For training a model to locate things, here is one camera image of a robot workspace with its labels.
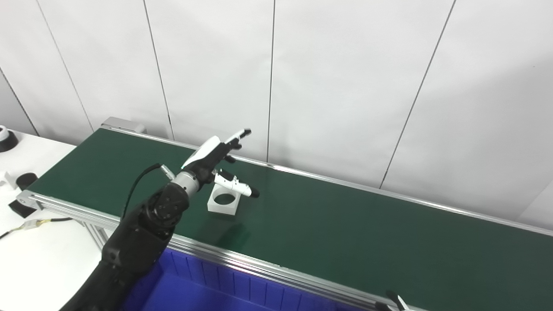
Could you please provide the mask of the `white and black right hand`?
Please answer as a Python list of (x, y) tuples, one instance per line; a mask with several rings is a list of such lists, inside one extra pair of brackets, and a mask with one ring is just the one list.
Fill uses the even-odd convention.
[(393, 290), (386, 290), (385, 292), (388, 299), (390, 299), (393, 302), (393, 305), (383, 303), (381, 301), (375, 302), (375, 309), (378, 311), (410, 311), (409, 305), (405, 303), (405, 301), (402, 299), (397, 292)]

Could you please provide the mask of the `white and black left hand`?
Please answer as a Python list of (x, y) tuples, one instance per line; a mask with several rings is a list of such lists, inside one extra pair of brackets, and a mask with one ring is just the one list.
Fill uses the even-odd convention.
[(251, 129), (244, 128), (223, 141), (218, 136), (206, 140), (195, 152), (188, 157), (181, 167), (181, 172), (189, 175), (197, 184), (199, 192), (206, 184), (215, 183), (225, 189), (248, 197), (259, 197), (260, 193), (254, 187), (242, 183), (229, 171), (217, 169), (221, 161), (235, 163), (236, 159), (229, 153), (231, 150), (242, 148), (241, 139), (251, 134)]

